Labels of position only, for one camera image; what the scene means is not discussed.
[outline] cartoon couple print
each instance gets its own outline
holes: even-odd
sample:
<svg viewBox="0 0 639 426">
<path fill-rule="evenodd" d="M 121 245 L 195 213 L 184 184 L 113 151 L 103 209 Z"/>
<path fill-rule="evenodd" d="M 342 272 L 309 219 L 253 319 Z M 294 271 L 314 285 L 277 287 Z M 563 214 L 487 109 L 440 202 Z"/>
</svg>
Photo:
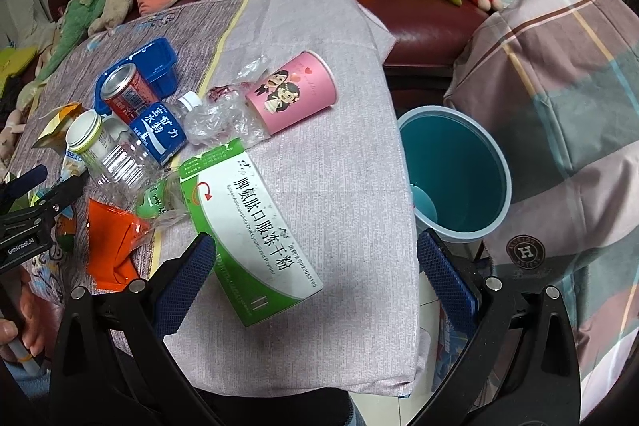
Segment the cartoon couple print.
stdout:
<svg viewBox="0 0 639 426">
<path fill-rule="evenodd" d="M 289 74 L 282 69 L 269 76 L 266 82 L 256 89 L 255 94 L 268 93 L 264 108 L 271 114 L 282 112 L 300 99 L 300 88 L 295 85 L 299 81 L 297 73 Z"/>
</svg>

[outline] paper cup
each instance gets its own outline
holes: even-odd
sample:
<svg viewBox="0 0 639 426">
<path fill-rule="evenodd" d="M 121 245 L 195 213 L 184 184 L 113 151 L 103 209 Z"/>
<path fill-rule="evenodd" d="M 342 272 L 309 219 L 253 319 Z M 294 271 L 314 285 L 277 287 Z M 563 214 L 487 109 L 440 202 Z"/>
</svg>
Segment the paper cup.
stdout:
<svg viewBox="0 0 639 426">
<path fill-rule="evenodd" d="M 301 52 L 266 80 L 247 99 L 273 135 L 337 101 L 330 68 L 316 53 Z"/>
</svg>

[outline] blue bucket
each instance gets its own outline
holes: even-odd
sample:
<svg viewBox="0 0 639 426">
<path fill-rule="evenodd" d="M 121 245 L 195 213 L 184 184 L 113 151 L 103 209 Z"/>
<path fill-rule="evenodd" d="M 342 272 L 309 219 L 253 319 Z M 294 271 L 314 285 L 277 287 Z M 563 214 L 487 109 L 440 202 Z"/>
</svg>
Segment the blue bucket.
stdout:
<svg viewBox="0 0 639 426">
<path fill-rule="evenodd" d="M 399 121 L 418 232 L 447 242 L 473 242 L 504 220 L 512 183 L 490 134 L 459 111 L 428 106 Z"/>
</svg>

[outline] plaid blanket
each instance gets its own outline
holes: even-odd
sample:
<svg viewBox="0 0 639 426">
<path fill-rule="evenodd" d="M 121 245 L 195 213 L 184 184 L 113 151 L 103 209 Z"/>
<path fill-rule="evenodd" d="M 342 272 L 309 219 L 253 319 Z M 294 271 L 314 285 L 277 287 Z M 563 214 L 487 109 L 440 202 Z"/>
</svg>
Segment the plaid blanket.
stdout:
<svg viewBox="0 0 639 426">
<path fill-rule="evenodd" d="M 639 326 L 638 43 L 621 0 L 517 0 L 476 31 L 445 96 L 506 155 L 512 205 L 485 240 L 493 271 L 562 291 L 582 417 Z"/>
</svg>

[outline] barcode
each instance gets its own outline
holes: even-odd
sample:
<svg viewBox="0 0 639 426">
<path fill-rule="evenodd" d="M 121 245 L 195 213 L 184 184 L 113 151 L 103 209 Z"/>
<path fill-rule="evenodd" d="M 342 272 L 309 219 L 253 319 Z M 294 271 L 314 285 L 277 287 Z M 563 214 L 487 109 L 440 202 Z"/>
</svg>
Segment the barcode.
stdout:
<svg viewBox="0 0 639 426">
<path fill-rule="evenodd" d="M 133 109 L 137 113 L 139 113 L 142 109 L 146 108 L 146 102 L 132 87 L 127 87 L 124 90 L 124 92 L 122 93 L 122 98 L 124 98 L 127 102 L 129 102 L 129 105 L 133 107 Z"/>
</svg>

